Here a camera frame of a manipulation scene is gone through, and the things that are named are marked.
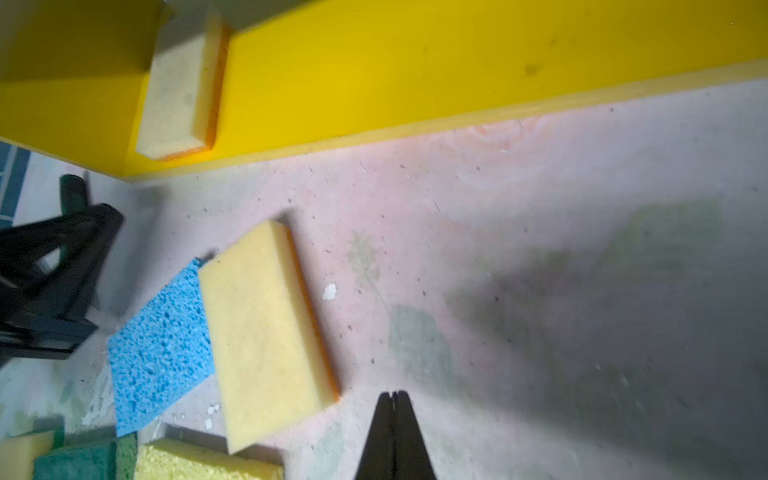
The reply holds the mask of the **blue sponge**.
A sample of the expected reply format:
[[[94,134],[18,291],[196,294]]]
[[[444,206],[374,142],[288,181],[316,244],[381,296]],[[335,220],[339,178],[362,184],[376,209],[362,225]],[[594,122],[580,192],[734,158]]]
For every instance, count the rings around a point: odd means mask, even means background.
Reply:
[[[202,266],[190,261],[107,342],[119,437],[145,428],[214,373]]]

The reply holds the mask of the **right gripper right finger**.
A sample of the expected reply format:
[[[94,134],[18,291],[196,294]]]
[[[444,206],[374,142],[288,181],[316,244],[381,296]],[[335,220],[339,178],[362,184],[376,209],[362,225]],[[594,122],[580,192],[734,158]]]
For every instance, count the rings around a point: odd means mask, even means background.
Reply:
[[[435,480],[427,448],[407,392],[393,394],[393,478]]]

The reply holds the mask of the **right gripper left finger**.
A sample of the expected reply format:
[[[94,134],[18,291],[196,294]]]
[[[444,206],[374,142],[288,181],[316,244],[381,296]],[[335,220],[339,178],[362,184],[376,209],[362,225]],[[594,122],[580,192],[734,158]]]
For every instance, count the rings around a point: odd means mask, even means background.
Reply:
[[[394,478],[394,400],[390,392],[377,401],[368,436],[354,477],[355,480]]]

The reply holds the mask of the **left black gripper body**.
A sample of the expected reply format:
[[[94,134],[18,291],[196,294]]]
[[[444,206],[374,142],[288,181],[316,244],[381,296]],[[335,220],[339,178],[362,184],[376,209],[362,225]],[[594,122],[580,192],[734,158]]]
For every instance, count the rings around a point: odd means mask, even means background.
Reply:
[[[18,299],[1,301],[2,357],[66,360],[96,330],[85,318],[36,312]]]

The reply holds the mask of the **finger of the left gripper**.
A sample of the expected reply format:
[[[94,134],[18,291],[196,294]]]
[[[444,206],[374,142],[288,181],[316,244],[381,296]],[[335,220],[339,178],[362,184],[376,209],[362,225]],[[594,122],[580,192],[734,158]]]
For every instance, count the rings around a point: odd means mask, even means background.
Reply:
[[[85,321],[124,216],[107,204],[1,231],[1,320]]]
[[[62,175],[59,179],[59,192],[63,216],[81,213],[90,206],[90,192],[85,176]]]

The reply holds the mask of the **pale yellow orange-backed sponge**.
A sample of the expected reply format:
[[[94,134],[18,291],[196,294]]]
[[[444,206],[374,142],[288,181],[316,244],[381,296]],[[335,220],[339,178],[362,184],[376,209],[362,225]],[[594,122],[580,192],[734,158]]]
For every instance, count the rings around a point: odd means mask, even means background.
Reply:
[[[177,16],[159,30],[135,151],[169,161],[215,143],[230,29],[218,12]]]

